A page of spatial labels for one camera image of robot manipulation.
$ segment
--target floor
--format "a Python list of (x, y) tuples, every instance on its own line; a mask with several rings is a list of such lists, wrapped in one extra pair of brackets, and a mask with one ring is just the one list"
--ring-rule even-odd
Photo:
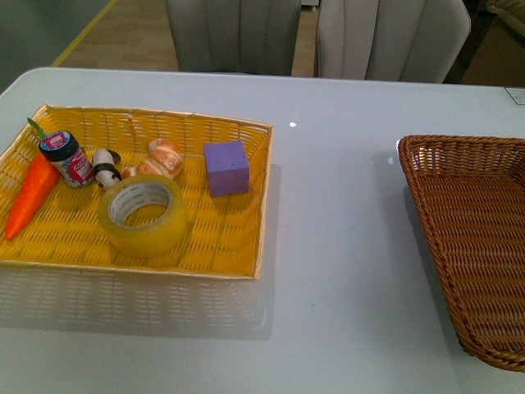
[[(480, 10), (480, 0), (463, 2), (472, 33), (445, 83), (460, 83), (493, 18)], [(0, 91), (24, 71), (52, 64), (177, 70), (165, 0), (47, 0), (45, 7), (30, 0), (6, 3), (0, 15)], [(301, 12), (293, 76), (313, 75), (317, 15), (311, 7)], [(100, 19), (90, 24), (96, 16)], [(80, 33), (82, 39), (75, 40)]]
[(23, 72), (50, 66), (108, 3), (108, 0), (2, 2), (0, 92)]

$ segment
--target chair back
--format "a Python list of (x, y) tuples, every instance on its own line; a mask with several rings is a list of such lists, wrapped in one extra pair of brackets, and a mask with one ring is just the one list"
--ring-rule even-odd
[(317, 74), (441, 83), (469, 32), (462, 0), (324, 0)]
[(167, 0), (180, 71), (289, 76), (301, 0)]

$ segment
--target jar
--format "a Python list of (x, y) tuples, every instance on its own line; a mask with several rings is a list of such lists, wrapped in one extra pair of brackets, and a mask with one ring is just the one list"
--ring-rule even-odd
[(39, 149), (62, 174), (68, 186), (84, 186), (94, 179), (93, 167), (71, 133), (55, 131), (48, 134), (40, 140)]

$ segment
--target yellow woven basket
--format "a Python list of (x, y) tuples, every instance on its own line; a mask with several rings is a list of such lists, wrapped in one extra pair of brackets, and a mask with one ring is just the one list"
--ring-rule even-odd
[[(263, 240), (272, 126), (187, 112), (127, 108), (62, 108), (42, 106), (33, 116), (47, 133), (72, 133), (91, 159), (99, 148), (117, 151), (117, 168), (145, 160), (148, 142), (168, 138), (183, 154), (184, 169), (176, 178), (190, 220), (189, 235), (170, 252), (150, 259), (119, 254), (97, 221), (103, 190), (93, 182), (70, 188), (55, 186), (32, 222), (13, 241), (0, 239), (0, 263), (28, 267), (74, 268), (257, 279)], [(240, 140), (250, 168), (250, 192), (212, 198), (203, 145)], [(38, 139), (26, 125), (0, 157), (0, 227), (30, 161)]]

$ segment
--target panda figurine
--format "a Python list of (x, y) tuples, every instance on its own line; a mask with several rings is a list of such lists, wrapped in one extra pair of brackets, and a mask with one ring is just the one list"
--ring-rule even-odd
[(104, 190), (111, 189), (118, 182), (122, 181), (122, 176), (115, 168), (121, 161), (121, 156), (117, 152), (109, 149), (98, 149), (93, 155), (93, 173), (98, 185)]

